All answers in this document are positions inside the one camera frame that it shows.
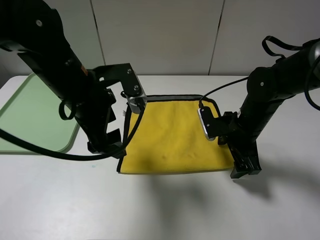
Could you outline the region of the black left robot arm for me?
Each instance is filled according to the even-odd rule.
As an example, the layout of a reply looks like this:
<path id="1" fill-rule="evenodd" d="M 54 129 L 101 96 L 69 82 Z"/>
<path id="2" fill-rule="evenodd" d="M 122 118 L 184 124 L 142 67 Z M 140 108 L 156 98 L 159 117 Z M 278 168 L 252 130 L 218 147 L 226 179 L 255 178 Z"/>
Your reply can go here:
<path id="1" fill-rule="evenodd" d="M 143 117 L 147 96 L 129 63 L 86 69 L 65 38 L 58 11 L 42 0 L 1 1 L 0 47 L 16 52 L 60 99 L 60 118 L 77 121 L 88 138 L 91 155 L 55 152 L 6 131 L 1 131 L 2 139 L 44 156 L 69 161 L 120 159 L 126 155 L 133 136 L 122 140 L 119 130 L 107 132 L 107 126 L 116 118 L 112 110 L 116 98 L 110 88 L 116 83 L 122 85 L 122 96 L 131 111 Z"/>

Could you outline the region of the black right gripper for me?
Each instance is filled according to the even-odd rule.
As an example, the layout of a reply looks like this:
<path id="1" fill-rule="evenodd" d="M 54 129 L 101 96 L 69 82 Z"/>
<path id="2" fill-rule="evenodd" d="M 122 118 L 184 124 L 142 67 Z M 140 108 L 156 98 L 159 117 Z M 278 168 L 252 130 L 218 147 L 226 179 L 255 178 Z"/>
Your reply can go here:
<path id="1" fill-rule="evenodd" d="M 234 161 L 231 179 L 244 175 L 258 175 L 262 170 L 258 157 L 257 143 L 238 123 L 236 112 L 227 111 L 213 119 L 213 133 L 219 146 L 227 145 L 234 160 L 247 160 L 247 165 Z"/>

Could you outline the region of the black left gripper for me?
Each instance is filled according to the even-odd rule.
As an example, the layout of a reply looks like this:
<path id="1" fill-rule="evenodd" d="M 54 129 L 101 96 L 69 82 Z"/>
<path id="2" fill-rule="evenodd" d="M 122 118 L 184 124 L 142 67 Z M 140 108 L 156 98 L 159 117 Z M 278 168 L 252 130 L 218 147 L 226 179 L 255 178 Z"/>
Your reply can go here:
<path id="1" fill-rule="evenodd" d="M 138 97 L 145 94 L 143 87 L 130 63 L 99 66 L 88 71 L 88 87 L 83 94 L 84 101 L 77 106 L 75 119 L 87 135 L 87 149 L 92 154 L 109 154 L 123 158 L 120 131 L 107 132 L 108 123 L 116 120 L 112 105 L 116 97 L 110 86 L 120 83 L 124 97 Z"/>

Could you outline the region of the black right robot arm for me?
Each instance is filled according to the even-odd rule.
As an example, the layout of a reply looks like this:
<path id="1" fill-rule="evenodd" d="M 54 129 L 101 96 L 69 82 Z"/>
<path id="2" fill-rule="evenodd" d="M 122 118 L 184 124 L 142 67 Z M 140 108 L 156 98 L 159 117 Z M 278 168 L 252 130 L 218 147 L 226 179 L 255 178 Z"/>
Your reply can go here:
<path id="1" fill-rule="evenodd" d="M 252 71 L 239 111 L 226 111 L 218 118 L 222 123 L 218 144 L 228 145 L 233 158 L 231 179 L 257 175 L 262 170 L 256 140 L 284 101 L 303 93 L 312 107 L 320 108 L 309 93 L 320 87 L 320 40 L 294 46 L 267 36 L 262 47 L 277 57 L 275 64 Z"/>

